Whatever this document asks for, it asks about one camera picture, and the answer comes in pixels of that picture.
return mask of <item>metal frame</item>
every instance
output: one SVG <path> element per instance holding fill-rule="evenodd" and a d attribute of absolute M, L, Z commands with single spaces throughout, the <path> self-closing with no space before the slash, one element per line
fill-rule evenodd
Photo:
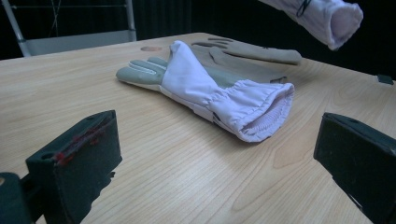
<path fill-rule="evenodd" d="M 2 2 L 12 29 L 14 30 L 15 36 L 17 37 L 18 45 L 20 46 L 23 57 L 136 41 L 136 29 L 134 27 L 134 10 L 132 0 L 125 0 L 128 18 L 128 30 L 97 33 L 91 35 L 70 35 L 31 40 L 27 40 L 23 37 L 8 0 L 2 0 Z"/>

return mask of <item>gray glove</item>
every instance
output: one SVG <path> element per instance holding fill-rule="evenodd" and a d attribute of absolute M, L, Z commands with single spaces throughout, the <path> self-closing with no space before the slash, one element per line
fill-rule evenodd
<path fill-rule="evenodd" d="M 208 38 L 207 41 L 198 41 L 191 44 L 218 47 L 224 53 L 233 56 L 271 63 L 298 64 L 302 59 L 300 53 L 294 49 L 268 49 L 227 38 Z"/>
<path fill-rule="evenodd" d="M 242 78 L 222 88 L 181 41 L 171 45 L 169 64 L 132 61 L 117 72 L 117 79 L 160 91 L 247 142 L 260 142 L 274 134 L 291 108 L 294 87 L 290 83 L 256 83 Z M 224 80 L 229 79 L 225 72 Z"/>
<path fill-rule="evenodd" d="M 215 68 L 258 83 L 286 82 L 286 76 L 283 73 L 233 57 L 223 53 L 218 47 L 208 48 L 194 45 L 191 46 L 191 50 L 209 75 L 208 68 Z"/>

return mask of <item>glove finger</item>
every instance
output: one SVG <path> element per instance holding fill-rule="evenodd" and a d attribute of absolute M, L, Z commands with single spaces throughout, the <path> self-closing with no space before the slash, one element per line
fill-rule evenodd
<path fill-rule="evenodd" d="M 119 81 L 157 91 L 163 81 L 164 72 L 158 65 L 136 60 L 131 61 L 129 67 L 121 68 L 116 77 Z"/>
<path fill-rule="evenodd" d="M 199 45 L 199 46 L 204 46 L 204 47 L 218 47 L 220 49 L 227 49 L 226 46 L 227 43 L 223 43 L 223 42 L 210 42 L 210 41 L 199 41 L 199 42 L 193 42 L 191 43 L 191 45 Z"/>
<path fill-rule="evenodd" d="M 166 67 L 168 66 L 168 62 L 160 57 L 149 57 L 148 62 L 155 63 L 161 66 L 164 70 L 166 70 Z"/>
<path fill-rule="evenodd" d="M 207 40 L 213 40 L 213 41 L 220 41 L 220 42 L 233 42 L 233 40 L 228 39 L 228 38 L 219 38 L 219 37 L 209 37 Z"/>
<path fill-rule="evenodd" d="M 240 60 L 222 52 L 221 49 L 216 47 L 210 48 L 209 54 L 216 64 L 226 66 L 235 71 L 236 74 L 240 74 L 241 77 L 252 81 L 259 83 L 280 83 L 285 81 L 286 76 L 280 72 Z"/>
<path fill-rule="evenodd" d="M 201 55 L 208 55 L 210 48 L 211 47 L 205 47 L 205 46 L 202 46 L 202 45 L 191 45 L 191 47 L 190 47 L 192 53 L 194 53 L 195 56 L 197 54 L 200 55 L 200 56 Z"/>

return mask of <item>black block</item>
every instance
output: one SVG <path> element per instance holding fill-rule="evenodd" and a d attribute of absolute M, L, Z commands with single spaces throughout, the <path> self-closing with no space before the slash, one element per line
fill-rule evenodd
<path fill-rule="evenodd" d="M 325 113 L 314 158 L 374 223 L 396 222 L 396 140 L 355 119 Z"/>
<path fill-rule="evenodd" d="M 32 223 L 20 178 L 12 173 L 0 173 L 0 223 Z"/>
<path fill-rule="evenodd" d="M 121 160 L 115 111 L 83 119 L 29 157 L 47 223 L 79 223 Z"/>

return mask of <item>wood grain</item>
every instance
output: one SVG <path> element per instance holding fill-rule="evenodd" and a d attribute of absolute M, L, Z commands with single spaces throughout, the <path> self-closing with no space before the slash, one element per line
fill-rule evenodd
<path fill-rule="evenodd" d="M 177 39 L 209 36 L 0 62 L 0 172 L 26 175 L 27 157 L 79 120 L 115 109 L 123 161 L 83 223 L 370 223 L 313 150 L 325 111 L 395 138 L 395 86 L 307 59 L 256 62 L 284 72 L 296 94 L 284 126 L 248 144 L 158 92 L 115 78 L 133 59 L 167 59 Z"/>

